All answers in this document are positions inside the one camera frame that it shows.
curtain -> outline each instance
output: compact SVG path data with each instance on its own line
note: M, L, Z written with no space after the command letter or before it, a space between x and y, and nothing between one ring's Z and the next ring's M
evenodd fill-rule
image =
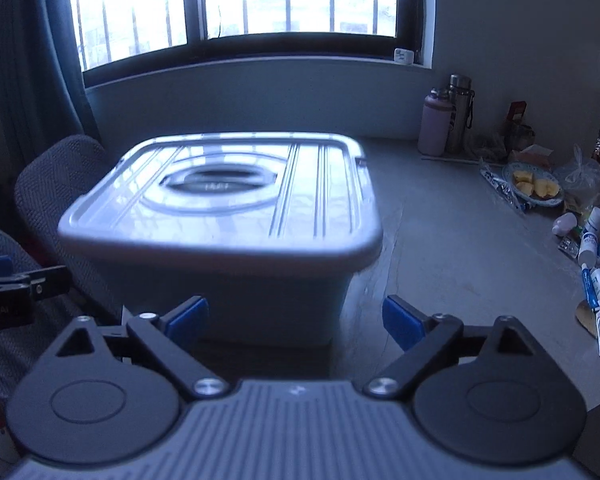
M0 115L19 171L58 140L100 140L70 0L0 0Z

white device on window sill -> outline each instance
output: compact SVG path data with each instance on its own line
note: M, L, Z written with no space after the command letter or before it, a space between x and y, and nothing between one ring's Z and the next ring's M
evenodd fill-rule
M406 48L396 48L394 50L394 61L401 65L412 65L414 56L413 50L407 50Z

gray chair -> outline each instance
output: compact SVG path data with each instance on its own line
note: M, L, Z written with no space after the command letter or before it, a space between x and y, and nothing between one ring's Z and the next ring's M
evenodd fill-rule
M15 272L40 266L18 243L0 231L0 256L10 256ZM62 329L83 312L67 296L36 304L34 323L0 330L0 418L14 388Z
M58 222L65 210L93 188L113 163L91 137L67 137L30 163L18 177L15 202L20 216L42 246L66 265L75 287L120 322L122 304L93 264L60 243Z

window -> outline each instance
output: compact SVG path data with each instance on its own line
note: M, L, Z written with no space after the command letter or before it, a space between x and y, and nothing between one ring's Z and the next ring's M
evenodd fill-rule
M71 0L91 86L202 60L420 50L422 0Z

chair backrest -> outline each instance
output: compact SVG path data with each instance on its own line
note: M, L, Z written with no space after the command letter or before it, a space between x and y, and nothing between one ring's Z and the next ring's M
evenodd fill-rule
M18 212L32 234L74 276L74 285L120 320L122 304L93 264L62 246L58 222L65 210L89 192L113 167L104 148L91 137L67 137L40 155L15 186Z
M39 269L40 266L18 243L0 231L0 256L9 256L14 272ZM80 308L66 296L36 304L34 323L0 330L0 417L14 388L42 352L75 317Z

